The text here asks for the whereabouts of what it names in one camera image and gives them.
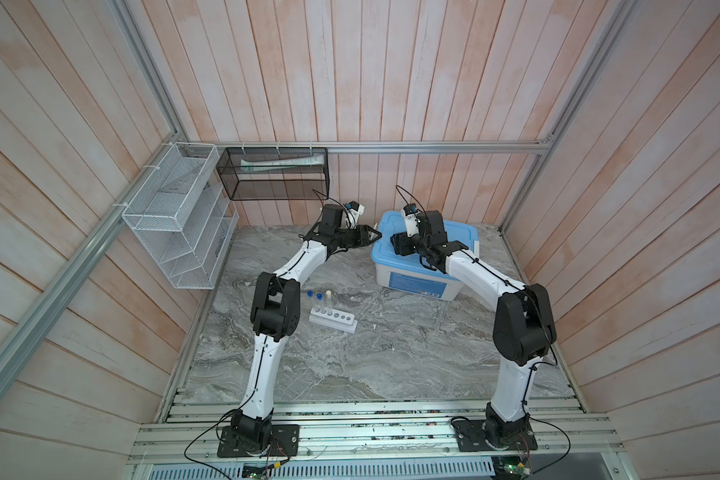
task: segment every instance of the blue storage box lid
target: blue storage box lid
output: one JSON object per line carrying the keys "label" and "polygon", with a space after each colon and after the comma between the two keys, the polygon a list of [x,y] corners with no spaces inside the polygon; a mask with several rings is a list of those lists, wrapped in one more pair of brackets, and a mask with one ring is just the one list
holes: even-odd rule
{"label": "blue storage box lid", "polygon": [[[448,233],[448,240],[458,240],[468,246],[470,250],[474,251],[474,242],[478,241],[477,228],[449,220],[443,223],[445,225],[445,231]],[[405,220],[403,220],[403,215],[400,212],[390,210],[385,213],[384,216],[382,216],[382,221],[378,224],[378,231],[382,233],[383,237],[373,245],[373,249],[371,250],[371,258],[373,258],[375,263],[415,272],[416,274],[458,281],[458,279],[450,275],[442,274],[440,271],[433,272],[432,270],[425,269],[422,267],[422,264],[419,263],[419,255],[417,254],[407,256],[395,255],[390,239],[394,234],[405,232]]]}

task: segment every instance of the gray marble surface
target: gray marble surface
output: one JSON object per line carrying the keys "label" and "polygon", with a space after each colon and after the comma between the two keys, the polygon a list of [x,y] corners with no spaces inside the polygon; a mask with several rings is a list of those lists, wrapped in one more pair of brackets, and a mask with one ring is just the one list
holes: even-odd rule
{"label": "gray marble surface", "polygon": [[[480,257],[517,273],[495,228],[477,225]],[[250,305],[256,278],[298,249],[304,226],[238,229],[186,384],[187,402],[238,402],[253,351]],[[371,248],[336,254],[302,284],[334,292],[334,307],[353,312],[355,333],[301,321],[288,340],[276,402],[357,399],[490,398],[500,355],[491,341],[494,312],[468,287],[453,302],[390,290],[376,283]],[[542,366],[532,396],[571,396],[565,374]]]}

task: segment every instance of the blue label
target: blue label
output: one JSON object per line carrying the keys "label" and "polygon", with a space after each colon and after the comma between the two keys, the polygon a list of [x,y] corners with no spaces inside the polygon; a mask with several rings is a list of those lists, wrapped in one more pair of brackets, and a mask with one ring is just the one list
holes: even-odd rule
{"label": "blue label", "polygon": [[425,280],[415,276],[401,275],[395,272],[389,274],[389,288],[402,290],[403,292],[418,293],[419,295],[440,298],[445,292],[447,283]]}

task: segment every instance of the black mounting plate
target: black mounting plate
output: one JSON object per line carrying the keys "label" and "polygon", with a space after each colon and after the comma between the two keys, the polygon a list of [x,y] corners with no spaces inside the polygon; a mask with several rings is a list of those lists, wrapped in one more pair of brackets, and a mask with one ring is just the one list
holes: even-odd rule
{"label": "black mounting plate", "polygon": [[[461,419],[453,420],[454,428],[464,434],[460,438],[459,434],[455,433],[456,443],[458,444],[458,450],[460,452],[492,452],[497,450],[485,440],[485,433],[483,432],[484,423],[485,420],[483,419],[469,421]],[[538,444],[536,443],[536,435],[533,434],[533,431],[530,430],[530,427],[528,427],[528,432],[530,432],[530,435],[528,435],[527,433],[519,433],[516,436],[509,438],[508,444],[518,447],[509,447],[507,448],[507,450],[513,451],[517,449],[524,452],[526,450],[526,443],[528,444],[528,450],[538,449]],[[480,439],[474,442],[470,440],[470,438]]]}
{"label": "black mounting plate", "polygon": [[[276,424],[272,425],[272,437],[279,443],[275,445],[272,456],[278,456],[277,447],[289,457],[295,457],[298,452],[298,425],[297,424]],[[219,458],[238,458],[251,456],[245,448],[240,446],[230,426],[221,429],[221,442],[216,452]]]}

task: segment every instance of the robotic arm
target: robotic arm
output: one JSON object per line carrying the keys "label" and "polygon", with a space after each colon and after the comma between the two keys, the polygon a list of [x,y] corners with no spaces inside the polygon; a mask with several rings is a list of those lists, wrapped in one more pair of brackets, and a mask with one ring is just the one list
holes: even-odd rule
{"label": "robotic arm", "polygon": [[[458,278],[496,310],[494,343],[502,355],[498,385],[486,406],[485,421],[470,422],[467,431],[460,428],[459,446],[468,452],[514,447],[518,435],[531,430],[524,406],[536,365],[557,339],[547,290],[512,280],[466,245],[449,242],[440,212],[422,212],[409,204],[403,216],[406,231],[392,236],[394,252],[421,255],[425,268]],[[533,436],[526,441],[535,448]]]}
{"label": "robotic arm", "polygon": [[[218,456],[240,457],[265,452],[271,438],[289,455],[296,454],[298,426],[272,426],[275,379],[288,337],[296,331],[301,312],[301,283],[333,254],[373,244],[381,234],[358,225],[364,207],[357,202],[327,204],[321,219],[304,235],[296,254],[274,273],[262,272],[256,281],[251,308],[254,354],[248,387],[240,406],[226,417]],[[346,226],[342,218],[346,214]]]}

